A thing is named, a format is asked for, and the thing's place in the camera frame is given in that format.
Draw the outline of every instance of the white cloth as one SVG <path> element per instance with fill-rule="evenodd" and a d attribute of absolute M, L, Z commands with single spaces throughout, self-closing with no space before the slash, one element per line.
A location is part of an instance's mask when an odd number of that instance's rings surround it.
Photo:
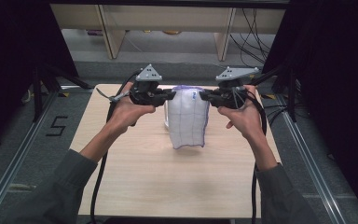
<path fill-rule="evenodd" d="M 168 129 L 173 148 L 205 145 L 205 128 L 208 124 L 209 102 L 200 98 L 203 88 L 176 86 L 168 103 Z"/>

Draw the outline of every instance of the gray carpet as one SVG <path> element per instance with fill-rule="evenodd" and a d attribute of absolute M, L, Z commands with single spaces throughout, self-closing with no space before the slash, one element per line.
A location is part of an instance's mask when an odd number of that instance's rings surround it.
<path fill-rule="evenodd" d="M 125 77 L 136 69 L 145 67 L 147 63 L 76 63 L 77 70 L 82 80 L 91 85 L 99 83 L 121 83 Z M 154 67 L 163 75 L 161 84 L 186 84 L 186 85 L 216 85 L 214 77 L 219 75 L 225 68 L 210 64 L 188 64 L 188 63 L 156 63 Z M 60 79 L 62 85 L 72 85 L 64 79 Z M 261 94 L 271 93 L 270 87 L 273 79 L 259 86 Z M 58 97 L 38 133 L 32 148 L 30 149 L 21 169 L 14 179 L 14 184 L 24 186 L 37 186 L 47 175 L 51 174 L 62 156 L 72 142 L 76 128 L 90 98 L 90 93 L 70 93 L 68 97 Z M 276 105 L 273 99 L 263 99 L 264 106 Z M 269 114 L 276 107 L 266 109 Z M 308 118 L 305 108 L 297 108 L 297 124 L 302 132 L 310 150 L 313 153 L 319 167 L 323 171 L 328 186 L 337 198 L 340 208 L 348 223 L 358 223 L 358 202 L 351 192 L 339 168 L 326 157 L 328 149 L 318 134 L 317 128 L 311 118 Z M 52 129 L 51 123 L 57 116 L 67 119 L 58 119 L 56 124 L 65 126 L 61 136 L 47 136 L 47 134 L 58 133 L 58 129 Z M 18 113 L 13 116 L 1 135 L 0 146 L 0 177 L 5 171 L 10 159 L 26 134 L 33 118 L 33 104 L 29 103 L 19 108 Z M 298 152 L 296 143 L 290 134 L 282 115 L 276 118 L 271 130 L 273 132 L 277 147 L 279 149 L 282 163 L 292 179 L 294 185 L 304 195 L 312 208 L 318 214 L 321 223 L 331 223 L 316 188 L 313 186 L 307 168 Z M 8 209 L 28 194 L 29 190 L 12 190 L 5 197 L 0 206 L 0 223 Z M 87 217 L 79 216 L 78 223 L 86 223 Z M 250 223 L 250 220 L 238 220 L 237 223 Z"/>

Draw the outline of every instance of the gray sleeve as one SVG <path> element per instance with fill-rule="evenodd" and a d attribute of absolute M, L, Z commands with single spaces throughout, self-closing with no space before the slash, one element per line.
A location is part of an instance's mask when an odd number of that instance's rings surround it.
<path fill-rule="evenodd" d="M 261 190 L 261 219 L 263 224 L 319 223 L 310 205 L 293 187 L 279 164 L 256 172 Z"/>
<path fill-rule="evenodd" d="M 13 206 L 4 223 L 76 223 L 83 189 L 96 167 L 69 150 L 55 172 Z"/>

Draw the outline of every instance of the light wood tabletop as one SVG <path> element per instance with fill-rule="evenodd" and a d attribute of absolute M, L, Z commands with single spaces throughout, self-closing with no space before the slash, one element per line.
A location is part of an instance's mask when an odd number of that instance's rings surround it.
<path fill-rule="evenodd" d="M 168 89 L 172 86 L 160 86 Z M 97 86 L 115 95 L 119 85 Z M 94 91 L 71 149 L 80 151 L 105 124 L 109 101 Z M 164 107 L 141 117 L 111 146 L 98 193 L 96 215 L 129 217 L 252 216 L 251 184 L 255 159 L 247 141 L 228 119 L 210 107 L 205 147 L 173 149 L 164 124 Z M 268 126 L 267 139 L 280 160 Z M 90 213 L 99 167 L 85 187 L 80 215 Z M 260 194 L 257 187 L 257 216 Z"/>

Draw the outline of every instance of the person's left hand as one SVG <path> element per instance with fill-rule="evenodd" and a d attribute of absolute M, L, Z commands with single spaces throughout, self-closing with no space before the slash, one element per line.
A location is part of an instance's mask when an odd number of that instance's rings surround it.
<path fill-rule="evenodd" d="M 132 84 L 131 82 L 127 83 L 122 92 L 129 91 Z M 106 123 L 106 127 L 109 128 L 110 132 L 122 134 L 142 115 L 154 113 L 155 111 L 156 108 L 152 105 L 135 105 L 130 97 L 126 96 L 117 103 L 112 117 Z"/>

